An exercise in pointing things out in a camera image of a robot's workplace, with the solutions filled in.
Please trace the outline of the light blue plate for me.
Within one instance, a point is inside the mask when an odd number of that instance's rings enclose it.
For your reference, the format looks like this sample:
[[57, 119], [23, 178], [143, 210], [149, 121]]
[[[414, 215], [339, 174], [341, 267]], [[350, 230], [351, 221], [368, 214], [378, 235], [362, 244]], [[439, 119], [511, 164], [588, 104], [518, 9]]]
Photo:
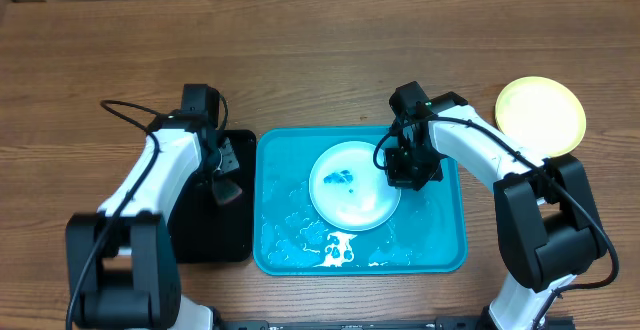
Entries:
[[347, 141], [322, 153], [309, 176], [309, 195], [317, 213], [349, 232], [366, 231], [386, 222], [397, 209], [401, 191], [387, 182], [374, 163], [375, 146]]

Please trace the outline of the dark sponge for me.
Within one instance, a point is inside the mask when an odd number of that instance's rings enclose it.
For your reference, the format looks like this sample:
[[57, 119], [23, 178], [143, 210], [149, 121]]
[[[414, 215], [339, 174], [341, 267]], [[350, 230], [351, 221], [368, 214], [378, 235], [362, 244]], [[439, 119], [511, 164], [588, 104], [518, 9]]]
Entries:
[[234, 181], [224, 178], [213, 182], [212, 193], [216, 204], [225, 206], [240, 197], [243, 190]]

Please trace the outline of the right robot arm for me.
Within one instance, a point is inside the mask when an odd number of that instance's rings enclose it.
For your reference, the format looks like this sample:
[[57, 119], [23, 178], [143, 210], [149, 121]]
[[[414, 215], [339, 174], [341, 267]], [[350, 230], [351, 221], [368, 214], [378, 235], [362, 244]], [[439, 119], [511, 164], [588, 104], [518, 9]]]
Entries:
[[375, 166], [391, 186], [420, 190], [443, 178], [451, 158], [494, 196], [501, 258], [508, 274], [499, 295], [467, 320], [477, 329], [571, 329], [546, 319], [563, 293], [611, 284], [619, 273], [614, 246], [599, 220], [586, 172], [571, 155], [537, 155], [486, 123], [449, 92], [428, 98], [415, 84], [389, 100], [395, 119], [378, 145]]

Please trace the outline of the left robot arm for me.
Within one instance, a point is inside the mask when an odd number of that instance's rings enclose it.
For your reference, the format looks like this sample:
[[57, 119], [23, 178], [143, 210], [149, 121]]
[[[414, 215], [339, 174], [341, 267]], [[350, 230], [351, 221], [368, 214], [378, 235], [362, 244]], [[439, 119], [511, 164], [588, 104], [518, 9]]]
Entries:
[[66, 227], [66, 326], [218, 329], [181, 290], [181, 263], [238, 262], [252, 244], [250, 179], [214, 115], [160, 115], [118, 190]]

